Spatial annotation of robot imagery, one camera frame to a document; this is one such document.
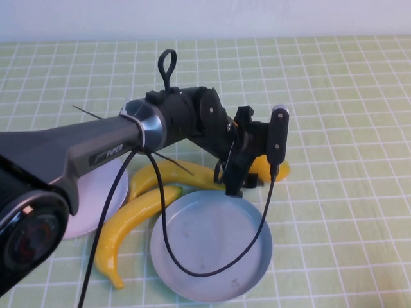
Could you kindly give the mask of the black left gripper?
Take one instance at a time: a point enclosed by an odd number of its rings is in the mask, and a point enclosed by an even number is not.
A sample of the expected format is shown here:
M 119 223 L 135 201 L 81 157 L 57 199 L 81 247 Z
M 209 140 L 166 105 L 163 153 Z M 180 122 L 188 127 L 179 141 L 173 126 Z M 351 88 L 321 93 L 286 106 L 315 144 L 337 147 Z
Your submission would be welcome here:
M 234 140 L 222 175 L 227 196 L 243 196 L 242 188 L 254 189 L 264 186 L 264 181 L 260 179 L 259 175 L 250 172 L 254 157 L 248 148 L 251 136 L 246 132 L 245 125 L 251 123 L 253 113 L 254 111 L 250 106 L 240 106 L 231 122 Z

